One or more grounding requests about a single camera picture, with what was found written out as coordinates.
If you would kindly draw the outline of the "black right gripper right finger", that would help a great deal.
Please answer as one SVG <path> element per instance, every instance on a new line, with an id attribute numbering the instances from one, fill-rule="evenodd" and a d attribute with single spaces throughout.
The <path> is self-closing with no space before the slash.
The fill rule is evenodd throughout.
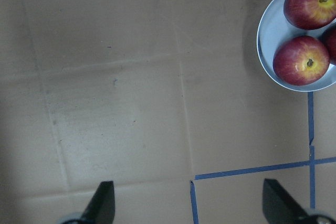
<path id="1" fill-rule="evenodd" d="M 304 223 L 308 213 L 276 179 L 264 179 L 262 187 L 263 214 L 270 224 Z"/>

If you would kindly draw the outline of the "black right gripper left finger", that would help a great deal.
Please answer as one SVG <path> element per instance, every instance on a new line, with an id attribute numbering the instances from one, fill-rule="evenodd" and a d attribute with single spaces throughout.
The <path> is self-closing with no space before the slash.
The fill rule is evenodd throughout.
<path id="1" fill-rule="evenodd" d="M 82 213 L 83 223 L 112 224 L 115 217 L 115 197 L 113 181 L 101 182 Z"/>

